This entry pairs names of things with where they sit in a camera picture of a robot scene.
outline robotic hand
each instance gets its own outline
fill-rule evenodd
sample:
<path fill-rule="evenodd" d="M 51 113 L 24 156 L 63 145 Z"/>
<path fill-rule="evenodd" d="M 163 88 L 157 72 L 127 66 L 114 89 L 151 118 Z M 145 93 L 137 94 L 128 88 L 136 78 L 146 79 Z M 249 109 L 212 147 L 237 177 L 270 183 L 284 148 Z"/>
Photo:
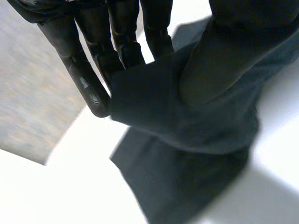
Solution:
<path fill-rule="evenodd" d="M 27 21 L 37 23 L 56 49 L 92 113 L 110 114 L 110 96 L 92 69 L 79 40 L 77 22 L 105 83 L 118 71 L 145 64 L 136 40 L 139 0 L 8 0 Z M 173 52 L 167 33 L 172 0 L 141 0 L 144 30 L 157 59 Z M 110 24 L 116 46 L 111 42 Z"/>

